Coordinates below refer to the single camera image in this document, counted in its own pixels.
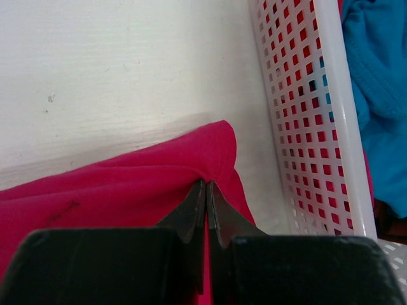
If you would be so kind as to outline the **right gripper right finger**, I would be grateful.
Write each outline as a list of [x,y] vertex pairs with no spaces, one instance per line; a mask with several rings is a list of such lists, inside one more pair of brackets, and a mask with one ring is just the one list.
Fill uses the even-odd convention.
[[268,235],[206,187],[214,304],[405,304],[380,247],[360,236]]

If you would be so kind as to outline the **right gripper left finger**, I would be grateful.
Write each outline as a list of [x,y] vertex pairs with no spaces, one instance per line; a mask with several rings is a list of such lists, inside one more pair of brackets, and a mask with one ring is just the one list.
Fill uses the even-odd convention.
[[20,244],[2,304],[196,304],[204,291],[205,183],[152,227],[47,229]]

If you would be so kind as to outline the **crimson red t shirt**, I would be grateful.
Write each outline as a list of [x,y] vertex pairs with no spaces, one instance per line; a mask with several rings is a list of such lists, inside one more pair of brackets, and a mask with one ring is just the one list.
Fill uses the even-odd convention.
[[233,128],[218,121],[155,146],[2,191],[1,285],[20,244],[32,232],[152,227],[202,180],[203,293],[196,304],[214,304],[207,185],[215,183],[226,201],[254,224],[235,169],[236,155]]

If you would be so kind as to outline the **dark red t shirt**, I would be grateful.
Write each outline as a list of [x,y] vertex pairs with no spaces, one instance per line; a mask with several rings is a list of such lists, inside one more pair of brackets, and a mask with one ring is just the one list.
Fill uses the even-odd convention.
[[374,200],[373,211],[378,238],[406,244],[406,218],[394,216],[390,207],[380,200]]

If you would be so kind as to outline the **white plastic basket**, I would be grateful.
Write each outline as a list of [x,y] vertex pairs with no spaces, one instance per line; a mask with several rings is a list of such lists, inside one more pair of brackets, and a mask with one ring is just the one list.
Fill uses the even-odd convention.
[[[348,235],[376,239],[387,255],[402,290],[406,289],[406,244],[379,239],[374,218],[374,189],[369,163],[362,146],[361,134],[354,104],[354,95],[343,42],[338,1],[312,1],[319,26],[324,65],[347,188],[353,232]],[[259,226],[271,234],[292,233],[287,212],[287,201],[282,185],[280,166],[277,166],[277,197],[269,200],[265,208],[256,212]]]

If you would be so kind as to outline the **bright red t shirt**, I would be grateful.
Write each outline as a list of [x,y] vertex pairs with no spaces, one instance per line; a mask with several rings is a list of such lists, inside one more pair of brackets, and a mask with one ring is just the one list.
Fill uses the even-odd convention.
[[292,230],[348,235],[352,216],[312,1],[251,1]]

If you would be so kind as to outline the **blue t shirt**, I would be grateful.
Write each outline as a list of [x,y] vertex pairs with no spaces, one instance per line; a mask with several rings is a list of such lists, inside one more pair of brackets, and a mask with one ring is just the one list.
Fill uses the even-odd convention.
[[406,217],[406,1],[344,1],[341,26],[375,199]]

